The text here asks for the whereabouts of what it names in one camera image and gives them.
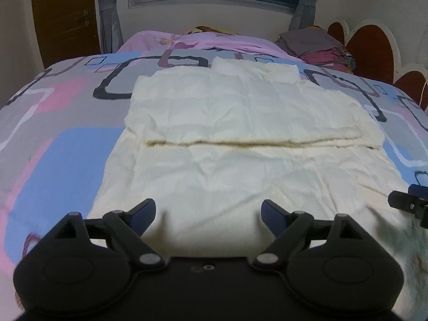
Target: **white wall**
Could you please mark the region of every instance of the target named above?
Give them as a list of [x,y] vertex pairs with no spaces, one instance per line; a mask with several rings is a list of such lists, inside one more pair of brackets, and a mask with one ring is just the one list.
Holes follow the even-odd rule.
[[397,40],[402,66],[427,59],[428,0],[340,0],[339,16],[350,29],[367,18],[384,23]]
[[0,0],[0,107],[39,68],[30,46],[24,0]]
[[[339,0],[319,0],[316,20],[328,25],[337,16]],[[124,40],[142,30],[187,33],[198,25],[226,29],[271,41],[288,30],[292,15],[261,8],[222,4],[160,4],[128,8],[118,0],[117,10]]]

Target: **screw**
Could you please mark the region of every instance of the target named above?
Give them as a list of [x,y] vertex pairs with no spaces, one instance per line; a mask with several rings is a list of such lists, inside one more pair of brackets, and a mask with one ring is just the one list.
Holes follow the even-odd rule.
[[278,256],[273,253],[262,253],[257,256],[257,261],[262,264],[273,264],[278,261]]
[[140,256],[140,262],[145,265],[154,265],[161,261],[162,258],[160,258],[155,253],[145,253],[144,255]]

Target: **brown headboard panel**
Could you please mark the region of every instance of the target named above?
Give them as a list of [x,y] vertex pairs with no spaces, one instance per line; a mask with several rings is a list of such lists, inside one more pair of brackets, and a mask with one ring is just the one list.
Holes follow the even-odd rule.
[[[328,33],[343,43],[355,58],[354,74],[393,84],[419,104],[428,70],[418,64],[401,68],[400,51],[391,31],[377,20],[366,20],[352,32],[346,29],[345,22],[334,22]],[[428,87],[425,87],[423,94],[421,108],[425,110],[428,106]]]

